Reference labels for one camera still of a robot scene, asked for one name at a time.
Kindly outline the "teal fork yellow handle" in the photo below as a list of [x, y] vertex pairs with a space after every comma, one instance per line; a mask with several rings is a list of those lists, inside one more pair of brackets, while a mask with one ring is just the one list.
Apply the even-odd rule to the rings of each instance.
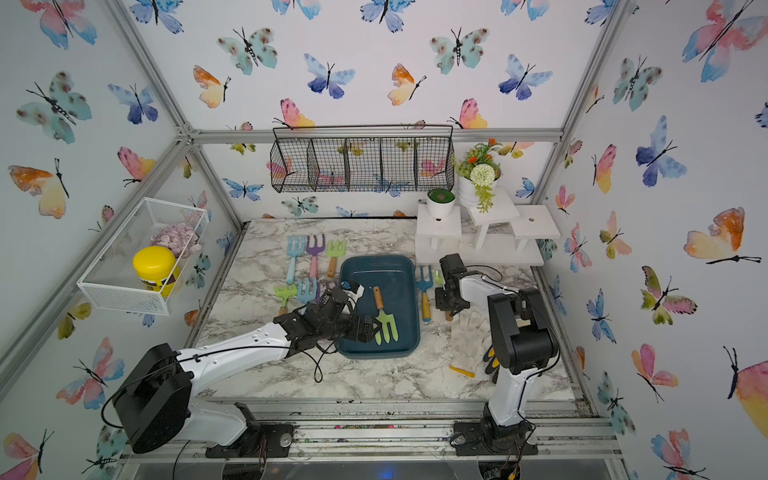
[[429, 323], [432, 320], [432, 309], [428, 292], [433, 287], [433, 271], [431, 266], [419, 265], [416, 269], [416, 287], [421, 295], [422, 321]]

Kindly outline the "light blue rake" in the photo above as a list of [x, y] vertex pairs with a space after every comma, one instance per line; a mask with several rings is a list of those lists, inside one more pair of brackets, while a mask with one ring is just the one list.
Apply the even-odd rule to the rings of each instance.
[[316, 301], [318, 291], [317, 279], [314, 277], [304, 278], [297, 281], [297, 301], [301, 304], [312, 303]]

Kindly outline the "teal plastic storage box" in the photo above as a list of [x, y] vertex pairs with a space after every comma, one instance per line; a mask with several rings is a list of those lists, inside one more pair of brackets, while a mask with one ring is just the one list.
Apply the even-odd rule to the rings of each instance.
[[382, 332], [366, 343], [340, 340], [339, 352], [355, 360], [411, 355], [421, 339], [413, 262], [393, 254], [351, 257], [343, 262], [340, 279], [365, 288], [357, 312], [381, 320]]

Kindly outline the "green wide fork wooden handle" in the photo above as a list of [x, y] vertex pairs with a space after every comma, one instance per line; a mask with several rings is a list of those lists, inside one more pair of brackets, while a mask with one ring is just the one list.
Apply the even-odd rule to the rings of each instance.
[[346, 240], [329, 241], [326, 248], [326, 257], [329, 259], [327, 278], [333, 279], [336, 276], [337, 265], [340, 258], [346, 254]]

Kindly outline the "purple rake pink handle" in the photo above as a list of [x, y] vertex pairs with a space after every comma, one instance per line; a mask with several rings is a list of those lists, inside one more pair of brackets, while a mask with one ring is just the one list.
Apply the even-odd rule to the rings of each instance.
[[311, 279], [318, 278], [318, 257], [325, 249], [326, 237], [324, 234], [306, 237], [306, 252], [310, 256], [309, 277]]

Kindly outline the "green rake wooden handle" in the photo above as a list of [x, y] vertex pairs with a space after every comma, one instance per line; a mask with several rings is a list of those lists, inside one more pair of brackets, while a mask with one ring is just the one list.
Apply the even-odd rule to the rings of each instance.
[[440, 271], [434, 271], [433, 282], [435, 286], [435, 306], [444, 314], [445, 320], [451, 322], [453, 320], [452, 309], [446, 297], [445, 279]]

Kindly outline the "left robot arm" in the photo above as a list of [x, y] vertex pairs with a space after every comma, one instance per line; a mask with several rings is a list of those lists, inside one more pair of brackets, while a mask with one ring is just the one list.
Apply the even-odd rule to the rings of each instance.
[[225, 405], [199, 394], [247, 369], [307, 353], [321, 341], [373, 341], [383, 326], [357, 313], [364, 294], [356, 283], [334, 287], [319, 303], [286, 311], [228, 340], [182, 350], [167, 343], [149, 349], [110, 399], [132, 452], [147, 454], [183, 441], [207, 444], [209, 458], [286, 456], [291, 426], [265, 425], [242, 402]]

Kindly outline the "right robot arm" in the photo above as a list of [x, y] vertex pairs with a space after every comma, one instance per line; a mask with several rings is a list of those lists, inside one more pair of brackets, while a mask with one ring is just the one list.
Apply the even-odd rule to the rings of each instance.
[[476, 422], [457, 422], [449, 444], [460, 456], [534, 454], [525, 405], [535, 381], [559, 357], [550, 315], [536, 288], [513, 289], [467, 268], [457, 253], [440, 260], [439, 310], [452, 318], [451, 371], [473, 378], [489, 366], [494, 390]]

